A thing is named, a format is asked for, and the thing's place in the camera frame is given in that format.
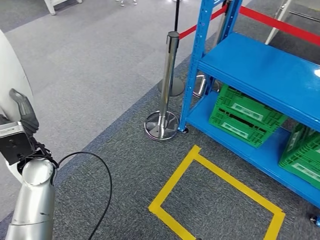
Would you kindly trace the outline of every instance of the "yellow tape rectangle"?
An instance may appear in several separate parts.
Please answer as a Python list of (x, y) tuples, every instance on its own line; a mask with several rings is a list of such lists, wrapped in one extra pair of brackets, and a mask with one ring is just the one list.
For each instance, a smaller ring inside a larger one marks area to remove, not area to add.
[(211, 172), (225, 180), (226, 182), (232, 185), (233, 187), (256, 201), (261, 206), (273, 213), (269, 228), (267, 229), (264, 240), (275, 240), (284, 221), (285, 214), (279, 207), (226, 173), (221, 168), (219, 168), (214, 163), (199, 154), (199, 148), (194, 145), (173, 174), (169, 180), (163, 186), (163, 188), (149, 206), (149, 210), (162, 222), (168, 226), (170, 229), (178, 235), (183, 240), (195, 240), (195, 237), (189, 233), (186, 228), (180, 225), (179, 222), (174, 219), (162, 208), (162, 204), (170, 194), (172, 189), (180, 179), (184, 172), (193, 161), (197, 161)]

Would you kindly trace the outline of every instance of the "green plastic crate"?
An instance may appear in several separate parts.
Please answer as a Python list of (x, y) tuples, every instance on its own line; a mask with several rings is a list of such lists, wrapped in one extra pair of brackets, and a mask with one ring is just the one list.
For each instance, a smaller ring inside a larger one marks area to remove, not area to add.
[(226, 84), (221, 88), (216, 105), (269, 132), (275, 131), (288, 118)]
[(291, 163), (279, 166), (320, 189), (320, 167), (310, 164), (305, 158), (297, 158)]
[(288, 158), (290, 155), (295, 153), (297, 150), (303, 146), (304, 139), (308, 134), (309, 130), (306, 126), (298, 123), (291, 134), (285, 151), (283, 151), (282, 160)]
[(297, 124), (278, 165), (320, 189), (320, 133)]
[(217, 106), (210, 116), (209, 123), (257, 148), (272, 134)]

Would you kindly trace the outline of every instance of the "white robot body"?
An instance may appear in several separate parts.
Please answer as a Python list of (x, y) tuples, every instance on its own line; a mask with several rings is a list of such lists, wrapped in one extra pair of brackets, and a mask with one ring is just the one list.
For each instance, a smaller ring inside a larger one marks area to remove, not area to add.
[(9, 96), (11, 89), (26, 95), (34, 108), (32, 91), (14, 50), (0, 30), (0, 108), (11, 122), (20, 120), (18, 106)]

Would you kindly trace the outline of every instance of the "stanchion base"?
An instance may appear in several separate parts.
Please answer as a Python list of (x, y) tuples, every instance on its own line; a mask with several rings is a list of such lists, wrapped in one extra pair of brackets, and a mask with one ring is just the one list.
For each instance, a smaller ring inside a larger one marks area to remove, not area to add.
[[(162, 81), (163, 80), (161, 80), (158, 83), (158, 89), (160, 93), (162, 91)], [(185, 90), (185, 84), (182, 80), (177, 77), (174, 77), (172, 80), (172, 89), (171, 91), (170, 96), (171, 97), (179, 96), (182, 94), (184, 90)]]
[(178, 131), (179, 120), (172, 112), (168, 111), (165, 127), (158, 125), (159, 120), (159, 111), (155, 111), (149, 115), (144, 122), (144, 130), (150, 139), (155, 141), (169, 140)]

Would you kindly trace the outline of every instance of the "floor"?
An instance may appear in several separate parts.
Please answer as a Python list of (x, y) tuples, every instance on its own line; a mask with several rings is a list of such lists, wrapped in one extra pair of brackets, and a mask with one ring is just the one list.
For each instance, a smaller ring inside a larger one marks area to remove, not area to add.
[[(112, 204), (96, 239), (178, 239), (150, 214), (148, 206), (195, 144), (202, 148), (201, 154), (207, 159), (284, 210), (286, 217), (279, 239), (317, 239), (318, 229), (306, 218), (306, 213), (315, 211), (312, 205), (200, 132), (192, 129), (166, 143), (149, 141), (144, 135), (142, 123), (158, 106), (158, 93), (152, 87), (162, 76), (165, 42), (160, 39), (171, 30), (173, 21), (169, 16), (174, 10), (171, 2), (141, 1), (125, 8), (110, 1), (88, 3), (67, 6), (55, 17), (45, 15), (6, 35), (32, 86), (42, 126), (37, 138), (56, 158), (85, 148), (110, 165), (114, 181)], [(191, 0), (181, 5), (180, 28), (195, 23), (198, 6), (198, 1)], [(278, 3), (254, 0), (248, 6), (272, 16)], [(288, 21), (315, 31), (295, 16)], [(211, 24), (209, 36), (217, 23)], [(235, 30), (263, 41), (270, 28), (240, 17)], [(185, 40), (179, 47), (175, 73), (182, 80), (186, 78), (193, 39)], [(208, 45), (212, 41), (209, 38)], [(297, 48), (296, 39), (286, 34), (278, 34), (272, 44), (320, 61), (318, 47), (302, 42), (303, 47)], [(170, 107), (179, 114), (181, 96), (173, 98)], [(16, 183), (6, 184), (11, 182), (8, 178), (8, 173), (2, 170), (0, 190), (7, 194), (0, 199), (0, 219), (5, 218), (0, 223), (0, 239), (19, 189)], [(76, 157), (63, 167), (57, 179), (54, 239), (86, 239), (106, 204), (106, 179), (104, 170), (93, 159)], [(272, 216), (193, 163), (162, 207), (202, 239), (263, 239)]]

